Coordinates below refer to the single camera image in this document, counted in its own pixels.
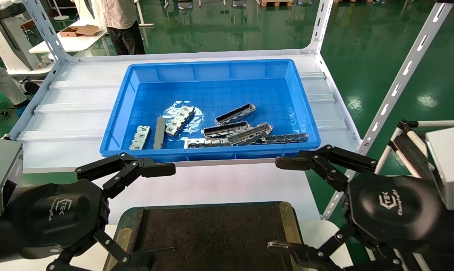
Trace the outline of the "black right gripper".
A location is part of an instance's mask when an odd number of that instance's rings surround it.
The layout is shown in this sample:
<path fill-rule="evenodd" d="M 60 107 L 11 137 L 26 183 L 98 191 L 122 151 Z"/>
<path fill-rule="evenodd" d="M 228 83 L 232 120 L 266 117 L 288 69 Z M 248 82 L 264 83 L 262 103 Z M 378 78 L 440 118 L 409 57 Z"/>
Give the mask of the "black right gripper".
<path fill-rule="evenodd" d="M 277 168 L 314 171 L 349 198 L 349 217 L 372 242 L 411 252 L 426 250 L 444 212 L 434 183 L 410 176 L 360 174 L 349 179 L 335 165 L 354 172 L 374 172 L 378 161 L 361 154 L 325 145 L 316 151 L 299 151 L 294 157 L 275 159 Z M 341 268 L 330 256 L 357 233 L 346 224 L 319 249 L 294 242 L 268 242 L 270 252 L 289 254 L 301 268 L 317 271 L 400 271 L 397 256 Z"/>

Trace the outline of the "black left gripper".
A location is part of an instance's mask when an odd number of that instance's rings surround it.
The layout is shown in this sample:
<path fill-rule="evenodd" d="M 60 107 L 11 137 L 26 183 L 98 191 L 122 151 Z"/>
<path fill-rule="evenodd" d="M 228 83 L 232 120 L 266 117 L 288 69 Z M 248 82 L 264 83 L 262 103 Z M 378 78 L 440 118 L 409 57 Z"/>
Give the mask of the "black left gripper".
<path fill-rule="evenodd" d="M 139 177 L 175 175 L 173 163 L 123 152 L 80 166 L 75 173 L 79 180 L 75 183 L 20 187 L 12 194 L 6 220 L 13 256 L 40 259 L 61 252 L 47 271 L 85 271 L 70 261 L 98 242 L 117 261 L 112 271 L 152 271 L 157 254 L 176 251 L 164 247 L 127 254 L 104 231 L 110 213 L 108 198 L 115 198 Z M 110 174 L 114 176 L 103 189 L 91 182 Z"/>

